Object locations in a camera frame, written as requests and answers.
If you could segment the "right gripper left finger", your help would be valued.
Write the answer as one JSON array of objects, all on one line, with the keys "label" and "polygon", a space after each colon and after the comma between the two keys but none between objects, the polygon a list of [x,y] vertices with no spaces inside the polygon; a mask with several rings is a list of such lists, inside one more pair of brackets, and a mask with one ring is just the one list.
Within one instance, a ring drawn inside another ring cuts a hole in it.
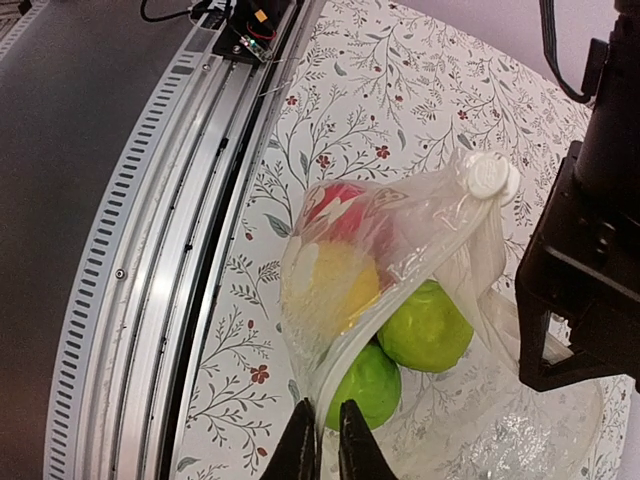
[{"label": "right gripper left finger", "polygon": [[304,398],[289,418],[264,471],[264,480],[318,479],[316,439],[314,408]]}]

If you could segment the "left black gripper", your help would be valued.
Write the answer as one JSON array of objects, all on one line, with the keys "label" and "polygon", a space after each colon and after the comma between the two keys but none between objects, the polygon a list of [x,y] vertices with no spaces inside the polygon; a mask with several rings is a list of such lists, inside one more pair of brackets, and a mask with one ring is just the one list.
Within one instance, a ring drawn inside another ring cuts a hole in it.
[{"label": "left black gripper", "polygon": [[519,378],[544,392],[639,377],[639,225],[586,197],[571,143],[516,272]]}]

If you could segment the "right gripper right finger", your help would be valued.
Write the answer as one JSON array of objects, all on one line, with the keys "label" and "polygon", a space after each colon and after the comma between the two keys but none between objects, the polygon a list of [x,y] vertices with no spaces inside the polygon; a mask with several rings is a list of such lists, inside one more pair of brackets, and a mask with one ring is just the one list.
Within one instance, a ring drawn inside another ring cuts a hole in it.
[{"label": "right gripper right finger", "polygon": [[339,472],[346,480],[397,480],[357,403],[340,407]]}]

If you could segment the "clear zip top bag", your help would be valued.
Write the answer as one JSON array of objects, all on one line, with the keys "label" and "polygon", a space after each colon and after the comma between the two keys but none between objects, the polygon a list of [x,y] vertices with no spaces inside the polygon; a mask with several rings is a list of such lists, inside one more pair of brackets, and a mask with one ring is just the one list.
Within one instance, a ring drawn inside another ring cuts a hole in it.
[{"label": "clear zip top bag", "polygon": [[518,377],[501,209],[520,176],[498,152],[440,170],[305,193],[281,261],[285,341],[314,409],[316,475],[337,479],[339,409],[357,403],[399,479],[569,479],[598,438],[587,381],[547,393]]}]

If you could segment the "yellow lemon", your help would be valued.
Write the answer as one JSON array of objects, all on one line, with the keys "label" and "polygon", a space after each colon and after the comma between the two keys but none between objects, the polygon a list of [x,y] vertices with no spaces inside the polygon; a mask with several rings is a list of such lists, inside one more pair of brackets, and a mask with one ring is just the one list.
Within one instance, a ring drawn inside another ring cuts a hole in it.
[{"label": "yellow lemon", "polygon": [[295,237],[285,251],[281,305],[296,327],[338,336],[351,329],[380,294],[373,257],[347,242],[304,244]]}]

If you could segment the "red apple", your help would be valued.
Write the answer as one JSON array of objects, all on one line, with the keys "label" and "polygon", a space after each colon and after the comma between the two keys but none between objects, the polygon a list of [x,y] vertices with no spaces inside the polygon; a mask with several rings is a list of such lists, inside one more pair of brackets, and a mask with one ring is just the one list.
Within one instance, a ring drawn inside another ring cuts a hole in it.
[{"label": "red apple", "polygon": [[367,295],[394,284],[388,272],[397,234],[393,210],[406,199],[375,182],[333,180],[305,194],[295,232],[302,247],[317,254],[313,279],[352,282]]}]

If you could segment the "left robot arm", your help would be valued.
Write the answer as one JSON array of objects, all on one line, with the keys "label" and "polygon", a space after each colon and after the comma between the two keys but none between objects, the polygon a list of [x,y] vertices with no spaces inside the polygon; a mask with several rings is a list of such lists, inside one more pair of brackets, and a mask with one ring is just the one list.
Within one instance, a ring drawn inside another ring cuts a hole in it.
[{"label": "left robot arm", "polygon": [[544,392],[639,374],[639,5],[593,40],[575,102],[593,104],[515,278],[519,378]]}]

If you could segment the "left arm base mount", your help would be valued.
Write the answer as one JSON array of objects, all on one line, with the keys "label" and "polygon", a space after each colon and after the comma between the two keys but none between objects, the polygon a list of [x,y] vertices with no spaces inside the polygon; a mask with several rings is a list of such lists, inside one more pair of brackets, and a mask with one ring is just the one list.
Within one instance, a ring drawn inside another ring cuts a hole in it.
[{"label": "left arm base mount", "polygon": [[210,52],[234,62],[260,65],[274,57],[277,38],[284,34],[302,1],[196,1],[189,19],[210,32]]}]

